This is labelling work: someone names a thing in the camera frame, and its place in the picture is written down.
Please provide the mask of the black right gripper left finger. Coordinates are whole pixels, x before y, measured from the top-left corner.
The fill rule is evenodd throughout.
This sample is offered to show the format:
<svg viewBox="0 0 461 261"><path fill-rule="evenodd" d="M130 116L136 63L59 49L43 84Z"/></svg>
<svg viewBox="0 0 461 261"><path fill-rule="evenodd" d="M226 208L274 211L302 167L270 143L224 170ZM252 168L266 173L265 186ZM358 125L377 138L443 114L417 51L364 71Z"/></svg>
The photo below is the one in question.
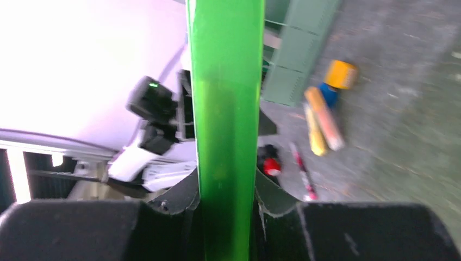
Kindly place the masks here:
<svg viewBox="0 0 461 261"><path fill-rule="evenodd" d="M1 260L201 260L192 172L151 202L33 200L1 215Z"/></svg>

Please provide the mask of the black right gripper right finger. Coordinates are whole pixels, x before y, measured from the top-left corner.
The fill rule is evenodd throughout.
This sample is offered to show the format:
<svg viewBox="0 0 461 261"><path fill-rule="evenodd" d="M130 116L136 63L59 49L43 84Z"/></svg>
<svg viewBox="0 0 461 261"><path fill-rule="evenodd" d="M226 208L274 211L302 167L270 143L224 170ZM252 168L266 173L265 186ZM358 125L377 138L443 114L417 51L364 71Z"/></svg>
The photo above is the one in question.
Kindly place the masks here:
<svg viewBox="0 0 461 261"><path fill-rule="evenodd" d="M424 205L302 202L256 174L255 260L460 260Z"/></svg>

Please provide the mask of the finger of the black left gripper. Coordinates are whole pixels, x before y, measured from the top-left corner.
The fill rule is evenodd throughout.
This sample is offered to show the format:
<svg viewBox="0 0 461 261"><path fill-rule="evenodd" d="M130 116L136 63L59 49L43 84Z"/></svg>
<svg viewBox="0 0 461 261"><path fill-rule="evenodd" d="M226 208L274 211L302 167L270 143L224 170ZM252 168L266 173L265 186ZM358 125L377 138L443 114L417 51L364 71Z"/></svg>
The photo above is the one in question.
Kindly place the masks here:
<svg viewBox="0 0 461 261"><path fill-rule="evenodd" d="M278 133L277 125L260 109L258 136L276 135Z"/></svg>

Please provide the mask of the green clip file folder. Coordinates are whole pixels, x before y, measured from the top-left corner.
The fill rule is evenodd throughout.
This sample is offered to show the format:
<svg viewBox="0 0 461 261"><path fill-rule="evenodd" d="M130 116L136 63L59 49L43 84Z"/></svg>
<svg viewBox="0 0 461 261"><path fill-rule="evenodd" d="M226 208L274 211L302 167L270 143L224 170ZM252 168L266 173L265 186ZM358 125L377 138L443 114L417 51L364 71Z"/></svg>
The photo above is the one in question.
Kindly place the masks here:
<svg viewBox="0 0 461 261"><path fill-rule="evenodd" d="M187 1L206 260L248 260L264 1Z"/></svg>

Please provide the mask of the green mesh file rack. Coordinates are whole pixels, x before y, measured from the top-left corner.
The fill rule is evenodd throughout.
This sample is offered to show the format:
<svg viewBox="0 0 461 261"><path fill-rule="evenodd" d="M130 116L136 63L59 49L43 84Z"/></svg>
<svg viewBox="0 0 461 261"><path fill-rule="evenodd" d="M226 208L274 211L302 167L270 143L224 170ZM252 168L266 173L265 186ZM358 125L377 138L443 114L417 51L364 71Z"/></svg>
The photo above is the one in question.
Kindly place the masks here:
<svg viewBox="0 0 461 261"><path fill-rule="evenodd" d="M303 99L308 78L341 1L266 1L261 97L295 106Z"/></svg>

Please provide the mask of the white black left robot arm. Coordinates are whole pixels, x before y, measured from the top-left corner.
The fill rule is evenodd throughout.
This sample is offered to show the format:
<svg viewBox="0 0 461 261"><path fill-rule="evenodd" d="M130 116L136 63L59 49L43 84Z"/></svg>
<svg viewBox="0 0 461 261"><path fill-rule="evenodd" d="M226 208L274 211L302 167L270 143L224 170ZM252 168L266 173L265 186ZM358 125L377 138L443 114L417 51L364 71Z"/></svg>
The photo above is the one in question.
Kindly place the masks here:
<svg viewBox="0 0 461 261"><path fill-rule="evenodd" d="M195 141L191 73L180 70L179 99L159 81L142 77L126 108L141 118L133 140L108 166L106 183L131 197L175 186L197 168L197 160L167 163L164 155Z"/></svg>

